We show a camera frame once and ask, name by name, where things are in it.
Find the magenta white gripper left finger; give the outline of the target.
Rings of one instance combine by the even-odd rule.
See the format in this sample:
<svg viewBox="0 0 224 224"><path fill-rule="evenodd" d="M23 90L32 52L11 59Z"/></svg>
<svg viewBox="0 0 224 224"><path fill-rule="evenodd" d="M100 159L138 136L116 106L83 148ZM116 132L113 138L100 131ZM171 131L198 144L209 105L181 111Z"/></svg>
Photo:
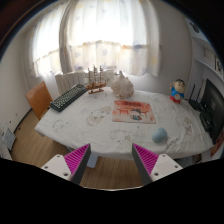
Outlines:
<svg viewBox="0 0 224 224"><path fill-rule="evenodd" d="M79 185L90 155L91 145L86 144L65 156L56 154L42 166L42 169Z"/></svg>

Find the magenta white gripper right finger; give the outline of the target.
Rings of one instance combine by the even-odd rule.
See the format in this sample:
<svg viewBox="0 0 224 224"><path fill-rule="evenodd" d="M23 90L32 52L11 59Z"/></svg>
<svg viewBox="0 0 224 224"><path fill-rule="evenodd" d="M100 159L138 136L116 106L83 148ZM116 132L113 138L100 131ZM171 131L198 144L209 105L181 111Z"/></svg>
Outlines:
<svg viewBox="0 0 224 224"><path fill-rule="evenodd" d="M182 169L167 154L157 155L137 144L132 144L132 156L143 185L150 184Z"/></svg>

